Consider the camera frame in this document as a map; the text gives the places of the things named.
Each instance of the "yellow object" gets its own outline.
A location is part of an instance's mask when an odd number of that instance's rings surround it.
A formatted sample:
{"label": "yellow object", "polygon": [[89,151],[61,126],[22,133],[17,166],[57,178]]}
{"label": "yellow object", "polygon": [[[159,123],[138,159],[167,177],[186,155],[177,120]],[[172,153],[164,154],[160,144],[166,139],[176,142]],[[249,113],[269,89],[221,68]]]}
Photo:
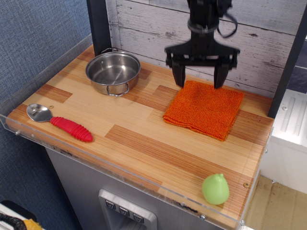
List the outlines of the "yellow object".
{"label": "yellow object", "polygon": [[25,219],[24,224],[27,227],[27,230],[42,230],[39,223],[34,222],[32,219]]}

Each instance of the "red spoon handle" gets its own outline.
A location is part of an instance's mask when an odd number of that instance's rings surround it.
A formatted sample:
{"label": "red spoon handle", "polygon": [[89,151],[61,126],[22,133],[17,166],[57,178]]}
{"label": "red spoon handle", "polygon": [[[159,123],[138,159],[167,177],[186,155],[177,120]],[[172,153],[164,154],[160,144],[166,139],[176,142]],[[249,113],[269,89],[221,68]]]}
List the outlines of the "red spoon handle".
{"label": "red spoon handle", "polygon": [[79,125],[73,121],[65,119],[63,117],[53,117],[50,119],[51,124],[56,127],[63,129],[64,131],[68,132],[73,137],[77,138],[78,140],[82,140],[85,142],[93,141],[92,134],[82,125]]}

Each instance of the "pot handle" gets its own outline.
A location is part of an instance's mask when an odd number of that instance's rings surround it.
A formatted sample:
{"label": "pot handle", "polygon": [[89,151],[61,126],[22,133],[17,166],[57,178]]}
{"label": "pot handle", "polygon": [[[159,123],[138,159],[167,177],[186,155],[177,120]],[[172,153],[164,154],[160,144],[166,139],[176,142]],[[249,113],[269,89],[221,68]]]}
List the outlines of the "pot handle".
{"label": "pot handle", "polygon": [[107,52],[112,52],[112,51],[118,51],[118,49],[117,49],[117,48],[115,48],[115,47],[112,47],[112,48],[107,48],[107,49],[105,49],[105,50],[101,51],[101,53],[100,53],[100,54],[104,54],[104,53],[107,53]]}
{"label": "pot handle", "polygon": [[120,96],[122,96],[122,95],[124,95],[124,94],[126,94],[126,93],[129,92],[129,85],[128,85],[128,83],[126,83],[126,89],[127,89],[127,90],[126,90],[125,92],[121,93],[121,94],[112,94],[112,93],[110,93],[109,86],[106,86],[106,92],[107,92],[107,94],[110,95],[110,96],[116,96],[116,97],[120,97]]}

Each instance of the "button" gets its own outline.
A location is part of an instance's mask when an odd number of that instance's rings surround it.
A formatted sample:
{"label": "button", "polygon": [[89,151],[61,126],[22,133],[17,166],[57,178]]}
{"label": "button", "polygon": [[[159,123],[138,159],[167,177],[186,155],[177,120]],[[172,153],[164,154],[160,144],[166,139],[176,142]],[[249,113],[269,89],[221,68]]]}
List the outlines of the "button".
{"label": "button", "polygon": [[109,207],[110,209],[116,209],[115,204],[113,204],[112,202],[108,200],[106,200],[106,206]]}
{"label": "button", "polygon": [[133,214],[133,218],[134,218],[137,222],[139,222],[139,223],[141,223],[141,224],[144,223],[144,218],[143,218],[143,217],[140,217],[140,216],[138,216],[138,215],[136,215],[135,213]]}
{"label": "button", "polygon": [[126,217],[130,216],[129,211],[124,209],[123,207],[119,207],[119,211],[121,214],[123,214]]}

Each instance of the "floor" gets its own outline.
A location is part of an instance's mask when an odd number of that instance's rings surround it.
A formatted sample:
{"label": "floor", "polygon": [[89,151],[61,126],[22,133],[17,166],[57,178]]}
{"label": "floor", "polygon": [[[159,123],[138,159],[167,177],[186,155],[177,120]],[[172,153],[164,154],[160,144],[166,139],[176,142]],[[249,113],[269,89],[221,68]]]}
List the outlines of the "floor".
{"label": "floor", "polygon": [[246,226],[254,230],[306,230],[307,194],[260,176]]}

